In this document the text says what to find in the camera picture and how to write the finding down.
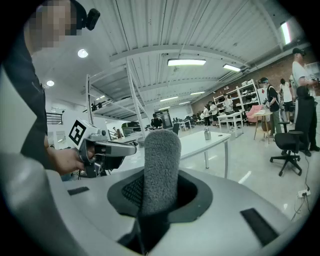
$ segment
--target white t-shirt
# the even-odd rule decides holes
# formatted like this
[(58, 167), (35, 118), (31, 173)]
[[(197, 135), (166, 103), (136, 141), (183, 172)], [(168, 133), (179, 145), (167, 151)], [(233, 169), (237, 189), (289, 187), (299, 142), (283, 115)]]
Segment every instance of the white t-shirt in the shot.
[(280, 84), (280, 88), (283, 92), (283, 102), (291, 102), (292, 101), (292, 95), (290, 91), (290, 84), (288, 82), (285, 82), (284, 84)]
[(234, 110), (234, 104), (230, 98), (225, 99), (222, 105), (224, 106), (225, 112), (232, 112)]
[(216, 115), (218, 113), (218, 108), (217, 108), (217, 106), (215, 104), (212, 104), (210, 106), (210, 110), (211, 110), (211, 114), (212, 115)]
[(204, 117), (205, 117), (205, 118), (210, 117), (209, 110), (208, 110), (206, 107), (205, 107), (204, 110), (203, 110), (203, 114), (204, 114)]
[(300, 86), (300, 82), (299, 82), (300, 78), (305, 78), (307, 80), (310, 80), (308, 72), (297, 61), (294, 61), (292, 63), (292, 74), (293, 74), (293, 78), (296, 81), (298, 86)]

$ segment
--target brick wall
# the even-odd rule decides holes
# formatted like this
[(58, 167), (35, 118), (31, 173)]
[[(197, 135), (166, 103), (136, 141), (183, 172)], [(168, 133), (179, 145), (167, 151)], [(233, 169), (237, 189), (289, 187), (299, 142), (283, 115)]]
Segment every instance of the brick wall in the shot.
[[(310, 64), (317, 62), (317, 58), (312, 52), (310, 48), (305, 49), (306, 56), (304, 57), (305, 64)], [(228, 92), (224, 90), (224, 87), (229, 86), (229, 90), (233, 91), (236, 89), (236, 86), (241, 87), (241, 83), (244, 81), (248, 81), (253, 79), (254, 81), (259, 80), (262, 77), (267, 77), (269, 83), (272, 84), (276, 90), (279, 90), (280, 80), (283, 78), (286, 81), (289, 81), (290, 75), (292, 75), (292, 62), (293, 62), (293, 55), (290, 54), (286, 57), (278, 59), (277, 61), (262, 67), (256, 71), (253, 71), (249, 74), (246, 74), (235, 80), (229, 84), (225, 84), (220, 89), (216, 90), (215, 93), (211, 93), (206, 97), (196, 101), (195, 103), (191, 104), (193, 113), (197, 113), (199, 111), (203, 111), (204, 105), (206, 105), (209, 101), (213, 101), (213, 97), (218, 97), (222, 95), (224, 92)]]

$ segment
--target pink chair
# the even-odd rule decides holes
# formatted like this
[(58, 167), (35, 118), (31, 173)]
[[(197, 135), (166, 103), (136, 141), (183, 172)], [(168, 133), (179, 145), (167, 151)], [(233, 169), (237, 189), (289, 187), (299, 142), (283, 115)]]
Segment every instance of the pink chair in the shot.
[(256, 123), (258, 121), (258, 116), (252, 115), (262, 110), (263, 106), (264, 105), (253, 105), (250, 111), (248, 113), (245, 113), (249, 123)]

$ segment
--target mesh grille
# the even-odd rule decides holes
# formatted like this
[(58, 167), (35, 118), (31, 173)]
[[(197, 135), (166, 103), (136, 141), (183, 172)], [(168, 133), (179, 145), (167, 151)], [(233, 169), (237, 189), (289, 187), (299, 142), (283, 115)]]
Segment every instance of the mesh grille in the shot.
[(131, 203), (135, 204), (140, 209), (142, 206), (143, 189), (144, 176), (141, 176), (140, 178), (124, 186), (121, 192), (126, 199), (128, 199)]

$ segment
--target foam microphone cover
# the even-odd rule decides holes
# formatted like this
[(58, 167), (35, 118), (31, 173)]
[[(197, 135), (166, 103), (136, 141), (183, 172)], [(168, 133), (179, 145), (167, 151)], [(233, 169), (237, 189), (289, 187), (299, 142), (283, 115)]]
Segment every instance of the foam microphone cover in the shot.
[(144, 184), (141, 215), (172, 209), (178, 196), (181, 142), (169, 130), (151, 132), (144, 141)]

